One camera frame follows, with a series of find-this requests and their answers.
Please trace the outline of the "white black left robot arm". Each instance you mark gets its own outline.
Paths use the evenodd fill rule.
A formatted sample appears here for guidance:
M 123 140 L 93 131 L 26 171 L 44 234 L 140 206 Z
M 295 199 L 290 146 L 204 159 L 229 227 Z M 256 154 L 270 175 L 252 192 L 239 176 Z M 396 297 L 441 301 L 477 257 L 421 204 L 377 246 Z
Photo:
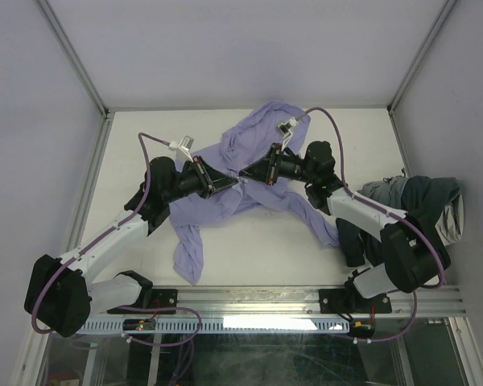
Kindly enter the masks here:
M 149 161 L 138 191 L 94 239 L 59 257 L 45 254 L 34 263 L 24 309 L 35 332 L 70 337 L 91 315 L 125 306 L 139 313 L 148 310 L 152 281 L 133 270 L 107 281 L 97 281 L 98 274 L 161 226 L 171 203 L 190 195 L 208 199 L 235 184 L 236 178 L 212 168 L 200 156 L 186 161 L 182 171 L 168 157 Z

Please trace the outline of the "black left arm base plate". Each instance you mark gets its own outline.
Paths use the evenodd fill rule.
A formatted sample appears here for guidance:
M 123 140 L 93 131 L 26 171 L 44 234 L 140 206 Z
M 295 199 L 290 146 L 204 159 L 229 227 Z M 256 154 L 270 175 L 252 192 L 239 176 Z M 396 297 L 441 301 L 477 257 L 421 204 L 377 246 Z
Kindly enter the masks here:
M 138 299 L 126 308 L 116 307 L 107 310 L 108 314 L 153 314 L 156 308 L 168 308 L 177 305 L 178 289 L 153 288 L 143 289 Z

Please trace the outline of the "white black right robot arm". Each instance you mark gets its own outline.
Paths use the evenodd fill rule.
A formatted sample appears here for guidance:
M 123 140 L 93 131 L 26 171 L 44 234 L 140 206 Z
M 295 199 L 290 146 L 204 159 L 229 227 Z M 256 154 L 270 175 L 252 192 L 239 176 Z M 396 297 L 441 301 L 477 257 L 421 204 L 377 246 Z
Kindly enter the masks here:
M 355 273 L 345 283 L 349 309 L 362 311 L 381 294 L 412 293 L 434 277 L 438 286 L 444 285 L 450 259 L 429 216 L 387 207 L 352 192 L 336 175 L 335 164 L 328 142 L 312 142 L 302 158 L 274 143 L 239 175 L 267 186 L 280 178 L 304 183 L 316 210 L 351 223 L 380 243 L 382 263 Z

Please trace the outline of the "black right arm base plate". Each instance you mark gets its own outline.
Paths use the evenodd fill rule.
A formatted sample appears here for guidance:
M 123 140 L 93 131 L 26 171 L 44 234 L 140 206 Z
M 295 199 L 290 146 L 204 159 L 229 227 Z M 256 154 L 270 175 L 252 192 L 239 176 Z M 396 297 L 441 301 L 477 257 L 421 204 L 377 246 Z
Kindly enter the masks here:
M 319 289 L 321 314 L 391 314 L 391 300 L 385 294 L 363 298 L 345 288 Z

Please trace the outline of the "lilac purple jacket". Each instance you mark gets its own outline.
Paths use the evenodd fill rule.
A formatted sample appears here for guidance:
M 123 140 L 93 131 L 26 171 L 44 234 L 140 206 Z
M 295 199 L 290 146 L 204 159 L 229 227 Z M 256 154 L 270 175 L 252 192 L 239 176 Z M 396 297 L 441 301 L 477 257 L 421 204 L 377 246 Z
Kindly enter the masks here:
M 221 141 L 196 152 L 210 166 L 236 176 L 262 158 L 270 145 L 281 142 L 277 125 L 298 117 L 303 110 L 283 101 L 270 101 L 253 110 L 233 128 L 222 134 Z M 174 251 L 174 270 L 188 283 L 199 282 L 204 268 L 200 228 L 218 224 L 256 207 L 289 211 L 298 216 L 325 248 L 340 246 L 338 231 L 300 194 L 280 179 L 269 187 L 242 179 L 234 186 L 202 199 L 196 194 L 170 204 L 170 222 L 179 238 Z

